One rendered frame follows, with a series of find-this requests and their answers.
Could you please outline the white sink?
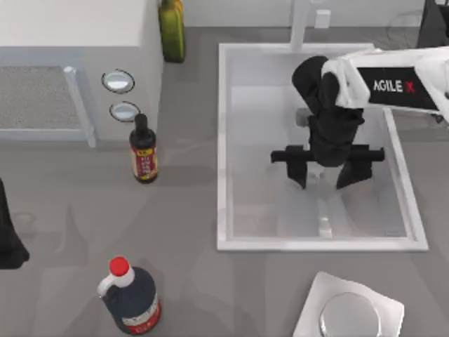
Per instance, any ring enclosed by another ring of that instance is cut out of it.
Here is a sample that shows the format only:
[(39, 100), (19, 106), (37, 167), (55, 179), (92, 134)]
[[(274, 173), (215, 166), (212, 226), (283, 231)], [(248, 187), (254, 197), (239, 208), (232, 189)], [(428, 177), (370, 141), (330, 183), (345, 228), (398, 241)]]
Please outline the white sink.
[(371, 44), (224, 43), (219, 46), (217, 247), (222, 251), (426, 251), (428, 243), (401, 141), (388, 109), (365, 111), (356, 143), (386, 158), (362, 183), (335, 189), (339, 171), (310, 164), (301, 188), (270, 154), (307, 146), (304, 107), (291, 84), (306, 58)]

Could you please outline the tall white tap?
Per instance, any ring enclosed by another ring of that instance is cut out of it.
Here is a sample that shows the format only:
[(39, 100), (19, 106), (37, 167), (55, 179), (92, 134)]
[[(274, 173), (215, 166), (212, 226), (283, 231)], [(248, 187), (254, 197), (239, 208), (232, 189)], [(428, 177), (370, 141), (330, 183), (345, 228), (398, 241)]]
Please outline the tall white tap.
[(290, 31), (290, 47), (292, 52), (301, 50), (304, 31), (307, 26), (309, 0), (292, 0), (292, 26)]

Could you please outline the white kitchen scale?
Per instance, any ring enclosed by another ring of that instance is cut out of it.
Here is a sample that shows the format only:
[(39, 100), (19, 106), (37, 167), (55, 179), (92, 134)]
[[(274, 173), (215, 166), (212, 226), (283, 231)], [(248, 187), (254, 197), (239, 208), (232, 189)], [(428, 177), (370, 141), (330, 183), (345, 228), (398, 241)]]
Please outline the white kitchen scale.
[(397, 300), (318, 272), (292, 337), (399, 337), (404, 314)]

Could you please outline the small dark bottle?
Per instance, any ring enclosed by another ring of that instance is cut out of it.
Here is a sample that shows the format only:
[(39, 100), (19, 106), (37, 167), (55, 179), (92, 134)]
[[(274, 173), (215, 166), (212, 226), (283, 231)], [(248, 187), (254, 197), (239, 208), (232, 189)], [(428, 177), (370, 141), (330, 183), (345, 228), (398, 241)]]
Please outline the small dark bottle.
[(130, 155), (135, 179), (149, 184), (158, 176), (156, 134), (148, 126), (147, 116), (139, 113), (134, 119), (134, 129), (129, 135)]

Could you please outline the small microwave knob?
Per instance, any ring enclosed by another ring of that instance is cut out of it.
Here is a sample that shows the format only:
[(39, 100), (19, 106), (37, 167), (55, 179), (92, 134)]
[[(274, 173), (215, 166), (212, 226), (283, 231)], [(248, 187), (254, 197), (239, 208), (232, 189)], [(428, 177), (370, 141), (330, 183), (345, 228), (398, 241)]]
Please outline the small microwave knob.
[(109, 107), (111, 117), (121, 123), (132, 123), (135, 117), (140, 113), (140, 108), (128, 101), (121, 101)]

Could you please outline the green bottle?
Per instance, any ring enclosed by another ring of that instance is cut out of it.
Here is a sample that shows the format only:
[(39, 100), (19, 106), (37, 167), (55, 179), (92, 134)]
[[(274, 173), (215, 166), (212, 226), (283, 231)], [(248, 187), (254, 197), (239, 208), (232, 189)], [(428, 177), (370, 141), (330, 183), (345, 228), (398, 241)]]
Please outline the green bottle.
[(185, 35), (183, 5), (181, 0), (160, 0), (159, 28), (164, 60), (185, 61)]

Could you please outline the large microwave knob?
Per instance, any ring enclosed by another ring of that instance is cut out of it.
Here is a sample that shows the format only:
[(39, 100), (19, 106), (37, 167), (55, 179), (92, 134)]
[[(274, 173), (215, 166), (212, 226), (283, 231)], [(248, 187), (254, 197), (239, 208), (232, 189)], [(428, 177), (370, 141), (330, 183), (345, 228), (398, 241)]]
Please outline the large microwave knob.
[(101, 77), (101, 82), (108, 91), (117, 94), (128, 93), (135, 87), (133, 76), (120, 69), (105, 72)]

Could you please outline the dark jug with red cap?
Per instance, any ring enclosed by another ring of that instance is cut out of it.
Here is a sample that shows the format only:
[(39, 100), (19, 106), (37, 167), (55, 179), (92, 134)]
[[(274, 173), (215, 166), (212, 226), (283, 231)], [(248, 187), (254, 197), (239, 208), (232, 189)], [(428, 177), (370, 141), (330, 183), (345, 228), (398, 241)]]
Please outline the dark jug with red cap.
[(161, 301), (153, 276), (123, 256), (110, 260), (109, 274), (98, 284), (97, 293), (116, 326), (128, 335), (148, 333), (159, 322)]

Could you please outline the pale microwave oven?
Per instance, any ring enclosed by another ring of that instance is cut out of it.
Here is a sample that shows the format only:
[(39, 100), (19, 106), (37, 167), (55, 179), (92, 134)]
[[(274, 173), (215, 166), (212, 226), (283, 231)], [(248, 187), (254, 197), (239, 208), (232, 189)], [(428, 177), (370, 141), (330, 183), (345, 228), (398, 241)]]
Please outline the pale microwave oven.
[[(0, 46), (75, 47), (83, 56), (96, 145), (128, 139), (132, 123), (111, 117), (109, 107), (128, 101), (158, 123), (163, 58), (156, 0), (0, 0)], [(125, 70), (135, 87), (108, 91), (105, 72)]]

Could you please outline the microwave door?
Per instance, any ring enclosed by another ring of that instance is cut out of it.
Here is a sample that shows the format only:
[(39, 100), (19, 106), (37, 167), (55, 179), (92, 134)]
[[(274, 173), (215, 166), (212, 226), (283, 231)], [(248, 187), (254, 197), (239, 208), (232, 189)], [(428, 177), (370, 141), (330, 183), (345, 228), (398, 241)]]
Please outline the microwave door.
[(86, 140), (62, 69), (72, 66), (89, 112), (83, 56), (75, 47), (0, 46), (0, 141)]

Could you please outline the white wall socket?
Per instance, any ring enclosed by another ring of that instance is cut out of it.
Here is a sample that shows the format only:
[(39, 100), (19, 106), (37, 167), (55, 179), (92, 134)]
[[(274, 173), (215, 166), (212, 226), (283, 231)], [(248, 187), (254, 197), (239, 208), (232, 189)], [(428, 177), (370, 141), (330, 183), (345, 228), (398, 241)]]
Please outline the white wall socket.
[(328, 29), (330, 27), (331, 10), (319, 9), (316, 11), (315, 29)]

